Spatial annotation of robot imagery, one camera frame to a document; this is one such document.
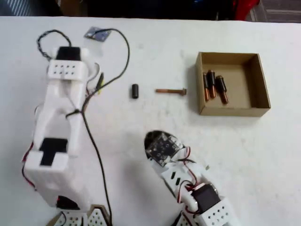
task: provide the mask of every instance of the open cardboard box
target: open cardboard box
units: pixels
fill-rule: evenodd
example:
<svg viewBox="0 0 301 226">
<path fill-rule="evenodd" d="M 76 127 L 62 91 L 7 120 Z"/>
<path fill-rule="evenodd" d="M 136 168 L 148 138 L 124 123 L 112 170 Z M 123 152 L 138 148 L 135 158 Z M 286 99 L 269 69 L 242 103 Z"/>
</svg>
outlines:
<svg viewBox="0 0 301 226">
<path fill-rule="evenodd" d="M 201 115 L 259 117 L 271 108 L 258 54 L 199 52 L 196 68 Z M 227 105 L 222 104 L 218 93 L 215 99 L 205 101 L 203 73 L 209 69 L 224 77 Z"/>
</svg>

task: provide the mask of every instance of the copper bolt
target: copper bolt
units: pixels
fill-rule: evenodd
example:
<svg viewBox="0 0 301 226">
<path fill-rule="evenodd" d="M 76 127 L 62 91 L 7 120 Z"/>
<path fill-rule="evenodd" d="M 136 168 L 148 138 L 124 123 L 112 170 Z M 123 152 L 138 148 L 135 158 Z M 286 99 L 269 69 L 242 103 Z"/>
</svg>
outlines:
<svg viewBox="0 0 301 226">
<path fill-rule="evenodd" d="M 209 100 L 209 85 L 206 73 L 203 74 L 203 81 L 204 81 L 204 92 L 205 92 L 205 100 L 206 102 Z"/>
<path fill-rule="evenodd" d="M 216 97 L 216 93 L 215 93 L 215 72 L 213 72 L 211 70 L 208 70 L 207 79 L 208 79 L 210 96 L 213 99 L 213 98 Z"/>
<path fill-rule="evenodd" d="M 215 86 L 214 85 L 210 88 L 210 96 L 211 96 L 211 98 L 216 97 Z"/>
<path fill-rule="evenodd" d="M 222 103 L 226 105 L 229 103 L 228 97 L 227 97 L 227 88 L 224 82 L 224 78 L 222 76 L 217 76 L 216 77 L 216 88 L 217 91 L 220 93 Z"/>
<path fill-rule="evenodd" d="M 225 92 L 222 92 L 222 93 L 221 93 L 221 99 L 222 99 L 222 103 L 223 103 L 224 105 L 226 105 L 227 103 L 229 103 L 227 94 L 226 94 Z"/>
<path fill-rule="evenodd" d="M 178 93 L 181 96 L 185 96 L 187 89 L 156 89 L 156 93 Z"/>
</svg>

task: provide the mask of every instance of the small circuit board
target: small circuit board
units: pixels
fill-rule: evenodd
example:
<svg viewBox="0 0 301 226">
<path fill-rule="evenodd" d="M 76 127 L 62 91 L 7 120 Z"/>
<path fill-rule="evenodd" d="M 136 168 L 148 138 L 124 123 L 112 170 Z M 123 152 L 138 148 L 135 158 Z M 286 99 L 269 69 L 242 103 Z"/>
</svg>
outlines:
<svg viewBox="0 0 301 226">
<path fill-rule="evenodd" d="M 95 41 L 101 41 L 101 42 L 106 41 L 111 31 L 99 32 L 95 34 L 95 32 L 99 30 L 101 30 L 101 28 L 99 27 L 90 27 L 90 29 L 86 32 L 84 37 L 88 39 L 93 39 Z"/>
<path fill-rule="evenodd" d="M 164 167 L 171 158 L 183 148 L 183 144 L 177 143 L 176 141 L 177 139 L 175 137 L 168 137 L 166 134 L 161 133 L 148 147 L 146 153 Z"/>
</svg>

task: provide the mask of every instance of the black wire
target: black wire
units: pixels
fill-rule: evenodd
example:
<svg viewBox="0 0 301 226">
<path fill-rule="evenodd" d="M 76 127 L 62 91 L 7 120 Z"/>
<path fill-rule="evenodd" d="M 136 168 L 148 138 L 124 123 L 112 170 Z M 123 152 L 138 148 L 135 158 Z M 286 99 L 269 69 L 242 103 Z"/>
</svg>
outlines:
<svg viewBox="0 0 301 226">
<path fill-rule="evenodd" d="M 86 106 L 87 106 L 87 104 L 89 103 L 89 100 L 91 99 L 91 97 L 92 97 L 95 93 L 97 93 L 99 90 L 101 90 L 102 88 L 106 87 L 107 85 L 109 85 L 110 83 L 112 83 L 113 81 L 115 81 L 116 79 L 120 78 L 120 77 L 124 74 L 124 72 L 126 71 L 127 66 L 128 66 L 128 63 L 129 63 L 129 59 L 130 59 L 130 46 L 129 46 L 129 44 L 128 44 L 127 38 L 125 37 L 125 35 L 124 35 L 121 31 L 119 31 L 119 30 L 117 30 L 117 29 L 115 29 L 115 28 L 101 29 L 101 30 L 95 31 L 95 32 L 94 32 L 94 35 L 97 34 L 97 33 L 99 33 L 99 32 L 106 32 L 106 31 L 116 31 L 116 32 L 118 32 L 118 33 L 124 38 L 124 40 L 125 40 L 125 42 L 126 42 L 126 44 L 127 44 L 127 62 L 126 62 L 125 67 L 123 68 L 122 72 L 121 72 L 118 76 L 116 76 L 115 78 L 111 79 L 111 80 L 108 81 L 107 83 L 103 84 L 103 85 L 100 86 L 98 89 L 95 89 L 95 91 L 93 91 L 89 96 L 86 97 L 86 99 L 85 99 L 85 101 L 84 101 L 84 104 L 83 104 L 83 106 L 82 106 L 82 109 L 81 109 L 80 113 L 81 113 L 81 115 L 82 115 L 82 117 L 83 117 L 84 124 L 85 124 L 85 126 L 86 126 L 86 129 L 87 129 L 87 132 L 88 132 L 89 137 L 90 137 L 90 139 L 91 139 L 91 142 L 92 142 L 92 144 L 93 144 L 93 146 L 94 146 L 94 149 L 96 150 L 96 154 L 97 154 L 97 157 L 98 157 L 98 160 L 99 160 L 99 163 L 100 163 L 100 167 L 101 167 L 101 169 L 102 169 L 103 186 L 104 186 L 105 196 L 106 196 L 106 199 L 107 199 L 107 203 L 108 203 L 108 207 L 109 207 L 109 213 L 110 213 L 110 222 L 109 222 L 109 224 L 110 224 L 110 225 L 113 225 L 113 224 L 112 224 L 112 210 L 111 210 L 111 205 L 110 205 L 110 201 L 109 201 L 109 195 L 108 195 L 108 191 L 107 191 L 107 185 L 106 185 L 106 180 L 105 180 L 105 173 L 104 173 L 104 168 L 103 168 L 103 162 L 102 162 L 102 159 L 101 159 L 101 157 L 100 157 L 98 148 L 97 148 L 97 146 L 96 146 L 96 143 L 95 143 L 95 141 L 94 141 L 94 138 L 93 138 L 93 136 L 92 136 L 92 133 L 91 133 L 91 131 L 90 131 L 90 128 L 89 128 L 89 125 L 88 125 L 88 122 L 87 122 L 87 119 L 86 119 L 86 116 L 85 116 L 85 109 L 86 109 Z"/>
<path fill-rule="evenodd" d="M 63 211 L 62 211 L 61 213 L 62 213 L 62 215 L 64 216 L 64 218 L 65 218 L 65 221 L 64 221 L 64 223 L 62 223 L 60 226 L 64 226 L 64 225 L 66 224 L 67 217 L 66 217 L 66 215 L 64 214 L 64 212 L 63 212 Z"/>
<path fill-rule="evenodd" d="M 89 125 L 88 125 L 88 122 L 87 122 L 87 119 L 86 119 L 86 116 L 85 116 L 85 109 L 86 109 L 86 106 L 88 105 L 89 100 L 91 99 L 91 97 L 92 97 L 95 93 L 97 93 L 99 90 L 101 90 L 102 88 L 106 87 L 107 85 L 109 85 L 109 84 L 111 84 L 112 82 L 114 82 L 116 79 L 120 78 L 120 77 L 124 74 L 124 72 L 126 71 L 127 66 L 128 66 L 128 63 L 129 63 L 129 59 L 130 59 L 130 46 L 129 46 L 129 44 L 128 44 L 127 38 L 125 37 L 125 35 L 124 35 L 121 31 L 119 31 L 119 30 L 117 30 L 117 29 L 115 29 L 115 28 L 101 29 L 101 30 L 95 31 L 94 34 L 93 34 L 92 36 L 94 36 L 94 35 L 97 34 L 97 33 L 100 33 L 100 32 L 106 32 L 106 31 L 116 31 L 116 32 L 118 32 L 118 33 L 123 37 L 123 39 L 125 40 L 125 42 L 126 42 L 126 44 L 127 44 L 127 62 L 126 62 L 126 65 L 125 65 L 125 67 L 123 68 L 123 70 L 121 71 L 121 73 L 120 73 L 118 76 L 116 76 L 115 78 L 109 80 L 107 83 L 103 84 L 102 86 L 97 87 L 90 95 L 88 95 L 88 96 L 86 97 L 86 99 L 85 99 L 85 101 L 84 101 L 84 104 L 83 104 L 83 106 L 82 106 L 81 111 L 80 111 L 79 109 L 74 109 L 74 111 L 73 111 L 72 113 L 69 113 L 69 114 L 66 115 L 66 118 L 67 118 L 68 116 L 71 116 L 71 115 L 77 114 L 77 113 L 80 113 L 80 114 L 82 115 L 82 117 L 83 117 L 84 124 L 85 124 L 85 126 L 86 126 L 86 129 L 87 129 L 88 135 L 89 135 L 89 137 L 90 137 L 90 140 L 91 140 L 91 142 L 92 142 L 92 144 L 93 144 L 93 146 L 94 146 L 94 149 L 96 150 L 96 154 L 97 154 L 97 157 L 98 157 L 98 160 L 99 160 L 99 163 L 100 163 L 100 167 L 101 167 L 101 170 L 102 170 L 103 186 L 104 186 L 105 196 L 106 196 L 106 200 L 107 200 L 108 207 L 109 207 L 109 213 L 110 213 L 110 222 L 109 222 L 109 224 L 112 225 L 112 210 L 111 210 L 111 205 L 110 205 L 110 201 L 109 201 L 109 195 L 108 195 L 108 190 L 107 190 L 107 184 L 106 184 L 106 180 L 105 180 L 105 173 L 104 173 L 103 162 L 102 162 L 102 159 L 101 159 L 101 157 L 100 157 L 100 154 L 99 154 L 97 145 L 96 145 L 96 143 L 95 143 L 95 141 L 94 141 L 94 138 L 93 138 L 93 136 L 92 136 L 92 133 L 91 133 L 91 131 L 90 131 L 90 128 L 89 128 Z M 48 34 L 50 34 L 50 33 L 52 33 L 52 32 L 56 32 L 56 33 L 61 34 L 64 38 L 66 38 L 66 40 L 67 40 L 68 43 L 69 43 L 69 46 L 71 46 L 71 41 L 70 41 L 70 39 L 69 39 L 64 33 L 62 33 L 61 31 L 58 31 L 58 30 L 50 30 L 50 31 L 44 32 L 42 35 L 40 35 L 40 36 L 38 37 L 38 39 L 37 39 L 37 44 L 38 44 L 38 50 L 40 51 L 40 53 L 41 53 L 44 57 L 47 58 L 48 61 L 51 59 L 51 57 L 50 57 L 46 52 L 44 52 L 44 51 L 42 50 L 42 47 L 41 47 L 41 43 L 40 43 L 40 42 L 41 42 L 41 39 L 42 39 L 42 38 L 44 38 L 45 36 L 47 36 Z"/>
<path fill-rule="evenodd" d="M 70 39 L 68 38 L 68 36 L 65 35 L 63 32 L 61 32 L 61 31 L 59 31 L 59 30 L 53 29 L 53 30 L 49 30 L 49 31 L 46 31 L 46 32 L 42 33 L 42 34 L 38 37 L 38 39 L 37 39 L 38 50 L 39 50 L 39 52 L 42 54 L 43 57 L 47 58 L 48 61 L 51 60 L 51 56 L 49 56 L 48 53 L 46 53 L 46 52 L 44 52 L 44 51 L 42 50 L 41 40 L 42 40 L 42 38 L 46 37 L 46 36 L 49 35 L 50 33 L 54 33 L 54 32 L 55 32 L 55 33 L 59 33 L 60 35 L 62 35 L 62 36 L 67 40 L 67 42 L 69 43 L 69 46 L 72 46 L 71 41 L 70 41 Z"/>
<path fill-rule="evenodd" d="M 127 66 L 128 66 L 128 63 L 129 63 L 129 59 L 130 59 L 130 46 L 129 46 L 129 44 L 128 44 L 127 38 L 125 37 L 125 35 L 124 35 L 121 31 L 119 31 L 119 30 L 117 30 L 117 29 L 115 29 L 115 28 L 101 29 L 101 30 L 95 31 L 94 34 L 93 34 L 92 36 L 96 35 L 97 33 L 100 33 L 100 32 L 107 32 L 107 31 L 116 31 L 116 32 L 118 32 L 118 33 L 123 37 L 123 39 L 125 40 L 125 42 L 126 42 L 126 44 L 127 44 L 127 62 L 126 62 L 126 65 L 125 65 L 124 69 L 123 69 L 122 72 L 120 73 L 120 75 L 116 76 L 115 78 L 111 79 L 111 80 L 108 81 L 107 83 L 103 84 L 100 88 L 96 89 L 96 90 L 93 91 L 89 96 L 87 96 L 87 98 L 85 99 L 85 102 L 84 102 L 84 104 L 83 104 L 83 108 L 82 108 L 82 109 L 85 109 L 85 107 L 86 107 L 86 105 L 88 104 L 89 100 L 91 99 L 91 97 L 92 97 L 95 93 L 97 93 L 99 90 L 101 90 L 102 88 L 106 87 L 106 86 L 109 85 L 110 83 L 114 82 L 116 79 L 119 79 L 119 78 L 123 75 L 123 73 L 126 71 Z"/>
</svg>

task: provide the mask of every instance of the bolt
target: bolt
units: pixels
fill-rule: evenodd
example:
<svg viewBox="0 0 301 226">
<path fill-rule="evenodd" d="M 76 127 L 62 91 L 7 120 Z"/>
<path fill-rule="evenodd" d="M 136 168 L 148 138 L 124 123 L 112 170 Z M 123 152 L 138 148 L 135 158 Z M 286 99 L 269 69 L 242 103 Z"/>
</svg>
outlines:
<svg viewBox="0 0 301 226">
<path fill-rule="evenodd" d="M 181 96 L 185 96 L 187 89 L 156 89 L 156 93 L 178 93 Z"/>
</svg>

